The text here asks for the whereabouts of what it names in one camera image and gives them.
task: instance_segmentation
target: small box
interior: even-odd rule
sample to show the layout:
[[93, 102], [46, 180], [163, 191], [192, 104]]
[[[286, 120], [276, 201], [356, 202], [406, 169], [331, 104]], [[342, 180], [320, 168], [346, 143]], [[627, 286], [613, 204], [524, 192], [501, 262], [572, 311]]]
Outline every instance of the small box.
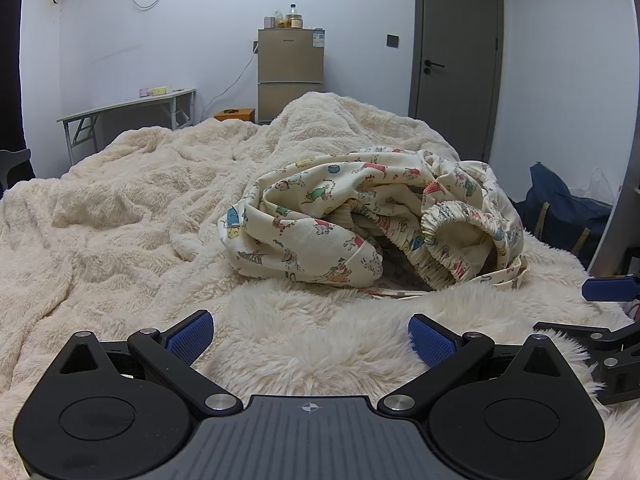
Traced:
[[240, 119], [241, 121], [255, 122], [255, 108], [229, 108], [222, 110], [213, 116], [219, 121], [225, 119]]

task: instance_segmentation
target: blue bag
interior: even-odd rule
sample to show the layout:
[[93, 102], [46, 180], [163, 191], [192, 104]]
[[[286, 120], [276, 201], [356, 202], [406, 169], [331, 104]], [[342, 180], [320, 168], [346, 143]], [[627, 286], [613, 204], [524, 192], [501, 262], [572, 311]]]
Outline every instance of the blue bag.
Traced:
[[516, 204], [524, 227], [538, 240], [575, 254], [586, 269], [598, 248], [612, 207], [577, 197], [549, 168], [530, 168], [531, 189]]

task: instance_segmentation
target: metal pivot cap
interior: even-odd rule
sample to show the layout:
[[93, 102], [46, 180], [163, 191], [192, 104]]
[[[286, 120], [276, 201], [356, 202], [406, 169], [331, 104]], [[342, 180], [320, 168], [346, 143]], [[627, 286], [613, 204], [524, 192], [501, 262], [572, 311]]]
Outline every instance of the metal pivot cap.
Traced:
[[205, 406], [220, 412], [236, 405], [236, 398], [229, 394], [214, 394], [204, 400]]
[[385, 397], [383, 404], [395, 412], [404, 412], [415, 406], [415, 400], [408, 395], [389, 395]]

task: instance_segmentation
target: fluffy cream blanket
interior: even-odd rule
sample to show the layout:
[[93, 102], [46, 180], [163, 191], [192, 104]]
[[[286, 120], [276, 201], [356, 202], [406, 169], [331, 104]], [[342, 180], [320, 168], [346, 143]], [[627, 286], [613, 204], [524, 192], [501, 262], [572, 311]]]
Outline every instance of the fluffy cream blanket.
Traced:
[[[509, 344], [522, 343], [537, 320], [612, 329], [629, 323], [617, 306], [581, 298], [586, 273], [578, 260], [528, 236], [530, 272], [511, 292], [466, 284], [416, 300], [366, 300], [349, 290], [233, 272], [216, 221], [257, 177], [304, 156], [385, 145], [458, 158], [424, 123], [307, 94], [270, 126], [209, 120], [177, 132], [125, 132], [61, 179], [24, 182], [6, 193], [0, 479], [25, 476], [12, 423], [77, 330], [121, 340], [206, 308], [216, 335], [196, 367], [245, 402], [251, 394], [366, 394], [375, 403], [425, 370], [406, 336], [415, 312]], [[555, 341], [593, 394], [580, 348]], [[640, 478], [639, 403], [599, 409], [607, 441], [592, 479]]]

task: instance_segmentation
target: beige mini fridge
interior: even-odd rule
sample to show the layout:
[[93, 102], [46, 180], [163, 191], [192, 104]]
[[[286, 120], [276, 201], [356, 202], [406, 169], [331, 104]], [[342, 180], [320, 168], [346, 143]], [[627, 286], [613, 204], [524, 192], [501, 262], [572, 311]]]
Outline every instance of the beige mini fridge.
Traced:
[[307, 92], [321, 92], [324, 30], [258, 30], [258, 123], [273, 121]]

